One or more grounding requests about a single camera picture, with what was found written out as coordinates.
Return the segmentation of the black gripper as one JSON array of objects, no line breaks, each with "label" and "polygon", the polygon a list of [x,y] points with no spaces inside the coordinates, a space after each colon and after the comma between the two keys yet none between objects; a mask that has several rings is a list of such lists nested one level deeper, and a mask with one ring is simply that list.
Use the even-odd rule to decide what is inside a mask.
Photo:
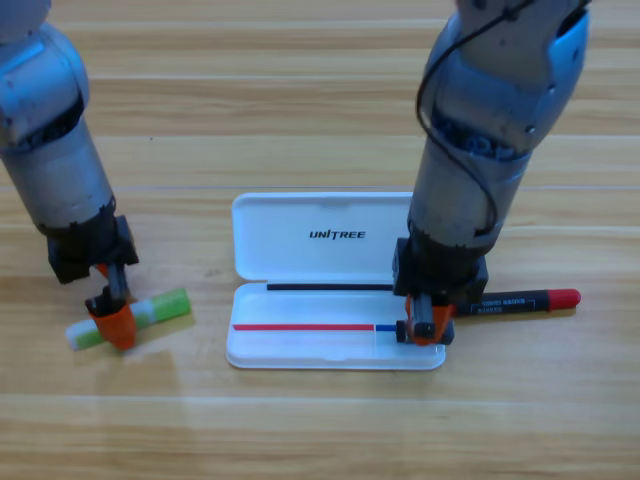
[{"label": "black gripper", "polygon": [[125,267],[139,262],[133,235],[124,216],[97,215],[84,223],[52,231],[47,238],[49,263],[61,284],[89,276],[95,269],[108,285],[85,301],[101,337],[118,350],[136,343],[136,321],[128,302]]},{"label": "black gripper", "polygon": [[425,324],[426,344],[450,345],[453,316],[460,303],[480,300],[488,283],[486,246],[446,246],[427,237],[399,238],[392,292],[406,298],[406,330]]}]

